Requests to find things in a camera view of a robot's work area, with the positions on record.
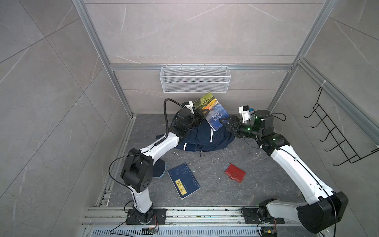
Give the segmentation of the colourful landscape cover book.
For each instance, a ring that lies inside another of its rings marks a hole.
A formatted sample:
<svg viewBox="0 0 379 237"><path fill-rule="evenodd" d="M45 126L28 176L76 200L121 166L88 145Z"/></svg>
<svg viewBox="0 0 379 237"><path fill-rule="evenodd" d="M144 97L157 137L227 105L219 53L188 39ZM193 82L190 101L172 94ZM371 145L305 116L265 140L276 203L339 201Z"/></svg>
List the colourful landscape cover book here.
<svg viewBox="0 0 379 237"><path fill-rule="evenodd" d="M210 92L197 99L193 104L198 113L207 120L213 131L217 131L223 126L220 123L221 119L230 116L217 98Z"/></svg>

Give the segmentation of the navy blue backpack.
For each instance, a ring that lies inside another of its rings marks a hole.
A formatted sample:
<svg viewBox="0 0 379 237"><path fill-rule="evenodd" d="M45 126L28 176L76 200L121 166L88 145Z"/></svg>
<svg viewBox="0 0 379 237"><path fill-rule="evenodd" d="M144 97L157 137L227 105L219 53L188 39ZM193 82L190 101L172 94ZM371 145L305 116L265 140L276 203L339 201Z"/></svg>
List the navy blue backpack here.
<svg viewBox="0 0 379 237"><path fill-rule="evenodd" d="M224 126L214 131L206 120L193 127L187 136L178 143L176 149L189 152L211 152L225 149L235 136Z"/></svg>

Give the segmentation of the dark blue yellow-label book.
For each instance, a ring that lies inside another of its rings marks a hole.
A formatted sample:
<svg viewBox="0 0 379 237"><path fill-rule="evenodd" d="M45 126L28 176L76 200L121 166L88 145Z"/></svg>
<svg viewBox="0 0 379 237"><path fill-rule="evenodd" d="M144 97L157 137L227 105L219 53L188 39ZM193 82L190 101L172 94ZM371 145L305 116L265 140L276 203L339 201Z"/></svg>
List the dark blue yellow-label book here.
<svg viewBox="0 0 379 237"><path fill-rule="evenodd" d="M185 199L201 188L187 163L174 167L167 173L181 199Z"/></svg>

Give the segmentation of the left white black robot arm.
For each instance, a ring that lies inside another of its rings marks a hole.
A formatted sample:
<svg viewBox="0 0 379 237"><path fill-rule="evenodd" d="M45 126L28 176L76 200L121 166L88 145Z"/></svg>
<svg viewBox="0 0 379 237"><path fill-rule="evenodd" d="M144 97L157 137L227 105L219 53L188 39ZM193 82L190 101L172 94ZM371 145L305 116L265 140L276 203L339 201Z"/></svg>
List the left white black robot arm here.
<svg viewBox="0 0 379 237"><path fill-rule="evenodd" d="M153 210L149 185L153 179L155 163L175 148L201 119L193 104L186 102L176 115L175 123L163 137L145 148L133 148L128 152L120 177L131 190L134 207L140 214L151 214Z"/></svg>

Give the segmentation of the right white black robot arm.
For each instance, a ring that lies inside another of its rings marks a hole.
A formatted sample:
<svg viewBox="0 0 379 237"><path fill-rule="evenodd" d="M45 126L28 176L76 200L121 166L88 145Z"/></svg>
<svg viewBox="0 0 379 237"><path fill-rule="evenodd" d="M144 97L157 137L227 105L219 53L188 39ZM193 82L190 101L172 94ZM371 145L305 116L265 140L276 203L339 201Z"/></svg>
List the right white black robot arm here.
<svg viewBox="0 0 379 237"><path fill-rule="evenodd" d="M287 139L274 131L274 115L258 110L242 117L229 116L220 123L236 138L255 139L259 148L276 161L301 191L305 202L283 202L268 199L259 204L257 217L262 223L282 218L303 225L317 234L336 226L342 220L348 204L343 192L335 192L324 183L297 155Z"/></svg>

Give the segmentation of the navy blue pencil case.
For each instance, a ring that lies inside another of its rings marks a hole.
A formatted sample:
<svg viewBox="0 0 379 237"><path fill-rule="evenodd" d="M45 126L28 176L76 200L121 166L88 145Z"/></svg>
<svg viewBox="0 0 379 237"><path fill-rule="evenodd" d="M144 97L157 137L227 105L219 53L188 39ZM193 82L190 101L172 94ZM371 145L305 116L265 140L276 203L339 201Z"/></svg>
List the navy blue pencil case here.
<svg viewBox="0 0 379 237"><path fill-rule="evenodd" d="M162 159L157 160L153 166L153 178L161 178L167 169L166 162Z"/></svg>

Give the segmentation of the red leather wallet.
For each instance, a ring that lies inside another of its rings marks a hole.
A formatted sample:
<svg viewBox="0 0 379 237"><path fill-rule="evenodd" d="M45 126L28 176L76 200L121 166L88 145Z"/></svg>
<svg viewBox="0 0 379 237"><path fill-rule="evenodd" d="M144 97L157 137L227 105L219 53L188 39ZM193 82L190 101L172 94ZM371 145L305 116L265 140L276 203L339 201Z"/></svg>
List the red leather wallet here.
<svg viewBox="0 0 379 237"><path fill-rule="evenodd" d="M226 171L225 171L225 174L231 179L231 180L234 180L238 183L241 183L245 176L246 176L246 172L241 170L240 168L234 166L233 164L229 164L229 166L227 167Z"/></svg>

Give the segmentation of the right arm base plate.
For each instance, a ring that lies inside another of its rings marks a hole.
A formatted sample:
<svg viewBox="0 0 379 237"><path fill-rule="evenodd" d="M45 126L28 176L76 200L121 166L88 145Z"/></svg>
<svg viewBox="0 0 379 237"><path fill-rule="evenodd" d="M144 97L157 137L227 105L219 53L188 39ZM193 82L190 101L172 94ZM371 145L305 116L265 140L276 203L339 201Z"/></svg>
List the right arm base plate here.
<svg viewBox="0 0 379 237"><path fill-rule="evenodd" d="M284 219L271 217L261 207L242 207L240 212L246 224L285 224Z"/></svg>

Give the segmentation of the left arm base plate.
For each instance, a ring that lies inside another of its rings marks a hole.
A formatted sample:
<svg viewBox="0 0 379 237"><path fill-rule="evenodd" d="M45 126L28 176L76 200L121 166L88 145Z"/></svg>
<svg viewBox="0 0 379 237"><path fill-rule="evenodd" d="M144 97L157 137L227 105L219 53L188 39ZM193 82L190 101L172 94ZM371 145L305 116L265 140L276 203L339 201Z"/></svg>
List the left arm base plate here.
<svg viewBox="0 0 379 237"><path fill-rule="evenodd" d="M167 209L154 208L147 213L141 213L136 209L129 209L127 214L126 225L164 225L166 221Z"/></svg>

